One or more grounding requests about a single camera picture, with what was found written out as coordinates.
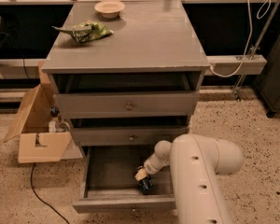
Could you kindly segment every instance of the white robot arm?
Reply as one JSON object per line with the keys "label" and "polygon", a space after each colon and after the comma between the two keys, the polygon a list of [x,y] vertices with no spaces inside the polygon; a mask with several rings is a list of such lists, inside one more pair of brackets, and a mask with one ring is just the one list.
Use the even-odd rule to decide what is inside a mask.
{"label": "white robot arm", "polygon": [[173,143],[160,141],[135,178],[170,165],[179,224],[231,224],[216,175],[234,174],[243,163],[241,149],[232,142],[184,134]]}

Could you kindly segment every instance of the white bowl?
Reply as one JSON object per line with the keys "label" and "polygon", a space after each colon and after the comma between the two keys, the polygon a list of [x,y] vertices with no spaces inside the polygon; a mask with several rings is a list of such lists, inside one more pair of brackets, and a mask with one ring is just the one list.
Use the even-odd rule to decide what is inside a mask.
{"label": "white bowl", "polygon": [[120,1],[102,1],[94,6],[94,9],[107,19],[115,19],[124,8],[124,3]]}

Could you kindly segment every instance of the floor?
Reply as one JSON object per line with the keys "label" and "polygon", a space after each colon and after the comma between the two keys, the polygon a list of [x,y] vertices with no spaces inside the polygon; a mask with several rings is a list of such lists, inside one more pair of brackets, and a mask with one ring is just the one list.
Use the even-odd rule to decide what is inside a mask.
{"label": "floor", "polygon": [[[218,181],[237,224],[280,224],[280,114],[266,117],[266,108],[250,88],[242,102],[230,90],[203,90],[191,119],[192,133],[224,138],[245,155],[242,170]],[[0,114],[0,139],[13,114]],[[42,204],[30,187],[32,164],[18,164],[19,138],[0,143],[0,223],[65,223]],[[178,223],[175,210],[78,214],[72,202],[79,197],[84,160],[38,163],[34,186],[38,195],[69,223]]]}

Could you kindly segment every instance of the crumpled snack bag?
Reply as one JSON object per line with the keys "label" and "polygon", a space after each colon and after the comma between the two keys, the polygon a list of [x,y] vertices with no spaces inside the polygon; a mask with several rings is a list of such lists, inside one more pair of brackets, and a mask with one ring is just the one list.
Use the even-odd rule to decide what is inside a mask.
{"label": "crumpled snack bag", "polygon": [[97,40],[113,34],[113,31],[105,25],[95,21],[84,21],[71,27],[59,28],[53,26],[53,28],[62,33],[69,34],[78,43]]}

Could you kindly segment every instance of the cabinet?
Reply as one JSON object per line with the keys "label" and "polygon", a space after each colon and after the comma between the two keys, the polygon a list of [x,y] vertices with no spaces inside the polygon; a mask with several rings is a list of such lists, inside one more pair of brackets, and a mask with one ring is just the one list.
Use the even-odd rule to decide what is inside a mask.
{"label": "cabinet", "polygon": [[255,85],[269,107],[267,116],[271,118],[275,112],[280,112],[280,35],[268,56],[267,65],[256,78]]}
{"label": "cabinet", "polygon": [[86,167],[78,212],[174,208],[169,169],[143,195],[133,175],[160,140],[189,131],[209,63],[178,1],[126,2],[106,20],[94,3],[75,3],[64,26],[91,19],[114,34],[77,44],[59,34],[43,71],[82,147]]}

